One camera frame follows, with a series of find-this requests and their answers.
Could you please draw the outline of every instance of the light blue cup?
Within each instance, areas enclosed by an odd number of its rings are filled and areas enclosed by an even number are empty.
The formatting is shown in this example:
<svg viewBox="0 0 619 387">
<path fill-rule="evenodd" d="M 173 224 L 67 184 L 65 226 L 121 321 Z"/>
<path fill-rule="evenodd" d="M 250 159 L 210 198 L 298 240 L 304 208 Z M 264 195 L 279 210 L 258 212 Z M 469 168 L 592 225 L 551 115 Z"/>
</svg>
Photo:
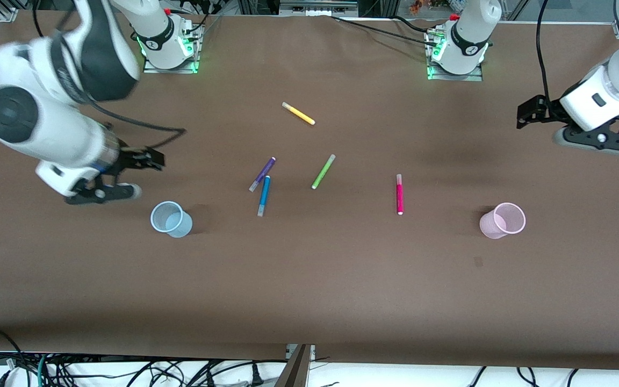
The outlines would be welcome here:
<svg viewBox="0 0 619 387">
<path fill-rule="evenodd" d="M 175 202 L 159 203 L 150 216 L 154 230 L 182 238 L 192 230 L 192 218 Z"/>
</svg>

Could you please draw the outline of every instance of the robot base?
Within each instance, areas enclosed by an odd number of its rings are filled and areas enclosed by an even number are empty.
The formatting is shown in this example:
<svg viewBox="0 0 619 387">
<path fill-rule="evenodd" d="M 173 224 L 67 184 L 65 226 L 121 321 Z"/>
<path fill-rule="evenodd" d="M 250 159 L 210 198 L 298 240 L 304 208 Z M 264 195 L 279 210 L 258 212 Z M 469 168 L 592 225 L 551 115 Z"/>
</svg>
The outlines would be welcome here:
<svg viewBox="0 0 619 387">
<path fill-rule="evenodd" d="M 190 23 L 190 26 L 192 26 L 190 20 L 186 19 L 186 22 Z M 188 51 L 193 51 L 193 54 L 181 63 L 180 66 L 172 69 L 157 68 L 145 57 L 145 64 L 142 66 L 142 72 L 148 74 L 197 74 L 199 72 L 199 57 L 202 52 L 204 31 L 204 25 L 200 25 L 186 37 L 186 39 L 192 39 L 192 42 L 184 44 L 184 48 Z"/>
<path fill-rule="evenodd" d="M 428 30 L 428 32 L 424 34 L 424 41 L 430 41 L 430 42 L 435 42 L 436 44 L 439 44 L 442 41 L 443 36 L 445 35 L 445 32 L 444 30 L 440 30 L 438 27 L 440 27 L 440 25 L 437 26 L 437 28 L 432 28 Z M 448 73 L 441 67 L 440 64 L 432 60 L 431 57 L 435 49 L 437 49 L 437 47 L 430 47 L 430 46 L 427 46 L 427 49 L 426 49 L 427 78 L 428 79 L 440 79 L 443 81 L 472 81 L 472 82 L 483 81 L 482 74 L 481 74 L 481 64 L 477 64 L 476 68 L 474 68 L 474 70 L 472 70 L 471 73 L 468 73 L 468 74 L 457 75 L 457 74 Z"/>
</svg>

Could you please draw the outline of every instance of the blue marker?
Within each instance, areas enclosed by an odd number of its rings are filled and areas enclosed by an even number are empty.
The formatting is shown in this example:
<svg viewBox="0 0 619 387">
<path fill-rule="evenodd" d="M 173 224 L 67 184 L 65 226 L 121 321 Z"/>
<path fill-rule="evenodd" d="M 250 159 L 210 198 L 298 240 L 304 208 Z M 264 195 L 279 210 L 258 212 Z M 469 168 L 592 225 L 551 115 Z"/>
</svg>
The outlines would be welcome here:
<svg viewBox="0 0 619 387">
<path fill-rule="evenodd" d="M 262 196 L 260 198 L 260 209 L 257 210 L 257 216 L 264 216 L 264 206 L 266 206 L 266 198 L 269 194 L 269 186 L 271 185 L 271 176 L 264 178 L 264 188 L 262 188 Z"/>
</svg>

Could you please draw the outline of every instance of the plastic cup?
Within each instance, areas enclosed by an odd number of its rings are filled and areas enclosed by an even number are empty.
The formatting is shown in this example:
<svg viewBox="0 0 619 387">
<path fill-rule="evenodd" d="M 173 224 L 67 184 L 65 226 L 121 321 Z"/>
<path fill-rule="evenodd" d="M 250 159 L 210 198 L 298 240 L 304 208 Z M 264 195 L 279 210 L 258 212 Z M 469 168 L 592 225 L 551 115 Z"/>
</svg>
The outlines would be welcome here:
<svg viewBox="0 0 619 387">
<path fill-rule="evenodd" d="M 150 215 L 154 230 L 182 238 L 192 230 L 192 218 L 175 202 L 159 203 Z"/>
<path fill-rule="evenodd" d="M 479 220 L 479 228 L 491 239 L 517 234 L 527 223 L 524 211 L 513 203 L 501 203 Z"/>
</svg>

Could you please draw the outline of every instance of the green marker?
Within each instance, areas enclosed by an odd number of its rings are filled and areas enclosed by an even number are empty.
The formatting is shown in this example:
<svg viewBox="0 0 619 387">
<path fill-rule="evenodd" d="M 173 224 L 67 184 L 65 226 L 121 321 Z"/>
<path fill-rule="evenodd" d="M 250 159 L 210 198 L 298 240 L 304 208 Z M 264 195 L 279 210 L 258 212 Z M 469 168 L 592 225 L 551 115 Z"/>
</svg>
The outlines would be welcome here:
<svg viewBox="0 0 619 387">
<path fill-rule="evenodd" d="M 329 160 L 327 160 L 326 164 L 324 164 L 324 168 L 322 168 L 321 172 L 319 172 L 319 176 L 317 176 L 316 179 L 314 179 L 314 183 L 312 183 L 312 189 L 316 189 L 317 187 L 319 187 L 319 183 L 321 183 L 321 179 L 324 178 L 326 171 L 329 170 L 334 160 L 336 160 L 336 155 L 332 154 L 331 157 L 329 157 Z"/>
</svg>

